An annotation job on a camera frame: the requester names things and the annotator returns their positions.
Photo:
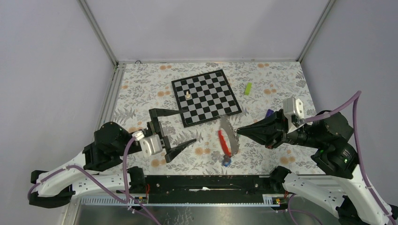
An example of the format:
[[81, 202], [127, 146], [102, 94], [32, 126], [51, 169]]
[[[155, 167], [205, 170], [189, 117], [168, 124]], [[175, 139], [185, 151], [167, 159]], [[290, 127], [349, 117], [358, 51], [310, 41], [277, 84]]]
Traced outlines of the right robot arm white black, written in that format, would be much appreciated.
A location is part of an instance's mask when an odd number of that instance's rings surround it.
[[297, 114], [279, 110], [252, 125], [238, 128], [237, 133], [268, 149], [283, 143], [316, 149], [311, 159], [343, 189], [343, 194], [335, 195], [302, 180], [286, 167], [277, 166], [270, 172], [269, 187], [273, 192], [285, 190], [302, 196], [327, 210], [342, 225], [396, 222], [397, 206], [384, 202], [365, 183], [359, 154], [349, 144], [354, 128], [341, 113], [312, 124], [302, 124]]

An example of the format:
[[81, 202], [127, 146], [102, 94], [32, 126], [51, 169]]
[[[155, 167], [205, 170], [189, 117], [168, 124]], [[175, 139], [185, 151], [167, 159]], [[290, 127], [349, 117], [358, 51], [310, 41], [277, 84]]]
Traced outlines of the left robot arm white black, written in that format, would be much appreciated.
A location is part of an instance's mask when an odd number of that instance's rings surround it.
[[164, 134], [159, 117], [179, 114], [178, 110], [154, 108], [149, 110], [150, 121], [146, 128], [129, 132], [115, 122], [103, 124], [94, 133], [94, 140], [83, 151], [62, 166], [31, 173], [32, 187], [27, 198], [30, 205], [58, 208], [70, 203], [74, 196], [88, 192], [105, 191], [126, 194], [121, 203], [130, 201], [131, 192], [149, 191], [144, 172], [139, 167], [127, 167], [127, 157], [141, 152], [145, 157], [165, 152], [166, 162], [171, 162], [194, 140], [171, 147]]

